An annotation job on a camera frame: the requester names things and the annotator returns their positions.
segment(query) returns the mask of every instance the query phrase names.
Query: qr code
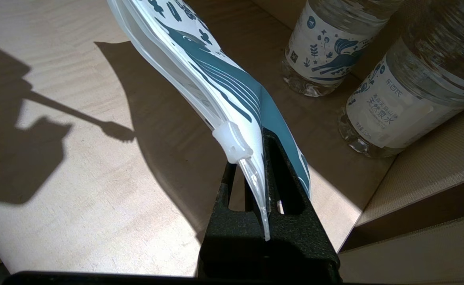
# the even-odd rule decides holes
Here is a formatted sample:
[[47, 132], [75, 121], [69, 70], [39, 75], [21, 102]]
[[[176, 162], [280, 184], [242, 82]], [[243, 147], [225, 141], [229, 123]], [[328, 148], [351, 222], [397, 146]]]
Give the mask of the qr code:
[[298, 56], [294, 51], [292, 51], [292, 54], [290, 55], [290, 59], [291, 59], [294, 63], [297, 62], [297, 58], [298, 58], [298, 57], [299, 57], [299, 56]]

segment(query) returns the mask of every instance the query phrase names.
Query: light wood surface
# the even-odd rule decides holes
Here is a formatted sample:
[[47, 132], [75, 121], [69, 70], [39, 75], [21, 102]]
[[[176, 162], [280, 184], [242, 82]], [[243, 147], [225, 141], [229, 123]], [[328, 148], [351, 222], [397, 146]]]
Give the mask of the light wood surface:
[[[339, 108], [359, 82], [323, 99], [294, 94], [279, 67], [290, 29], [248, 0], [189, 3], [272, 94], [339, 249], [392, 162], [339, 137]], [[190, 276], [224, 166], [209, 129], [137, 54], [105, 1], [0, 0], [0, 258], [9, 271]]]

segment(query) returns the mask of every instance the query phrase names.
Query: plastic water bottle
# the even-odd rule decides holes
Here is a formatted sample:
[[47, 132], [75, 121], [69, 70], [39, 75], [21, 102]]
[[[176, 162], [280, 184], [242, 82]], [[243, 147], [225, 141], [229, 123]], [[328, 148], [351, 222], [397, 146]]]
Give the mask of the plastic water bottle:
[[336, 89], [403, 0], [308, 0], [281, 61], [283, 79], [311, 97]]
[[400, 153], [464, 109], [464, 0], [435, 0], [354, 92], [339, 132], [369, 157]]

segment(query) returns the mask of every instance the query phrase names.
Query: printed plastic bag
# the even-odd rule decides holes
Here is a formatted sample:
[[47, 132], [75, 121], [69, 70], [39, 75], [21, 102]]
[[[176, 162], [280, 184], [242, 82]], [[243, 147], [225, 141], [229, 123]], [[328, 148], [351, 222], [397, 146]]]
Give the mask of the printed plastic bag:
[[270, 239], [261, 128], [275, 133], [306, 193], [306, 159], [265, 88], [221, 51], [208, 27], [181, 0], [108, 0], [139, 53], [212, 129], [230, 163], [239, 164]]

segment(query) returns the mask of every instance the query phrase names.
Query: white label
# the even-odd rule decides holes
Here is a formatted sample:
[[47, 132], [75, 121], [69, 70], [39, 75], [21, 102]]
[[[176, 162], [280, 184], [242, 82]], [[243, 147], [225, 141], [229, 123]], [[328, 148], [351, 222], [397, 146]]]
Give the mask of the white label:
[[343, 81], [371, 36], [350, 34], [327, 24], [306, 1], [285, 54], [290, 66], [304, 78], [326, 85]]
[[413, 96], [392, 75], [385, 57], [346, 103], [355, 130], [379, 148], [405, 148], [463, 109]]

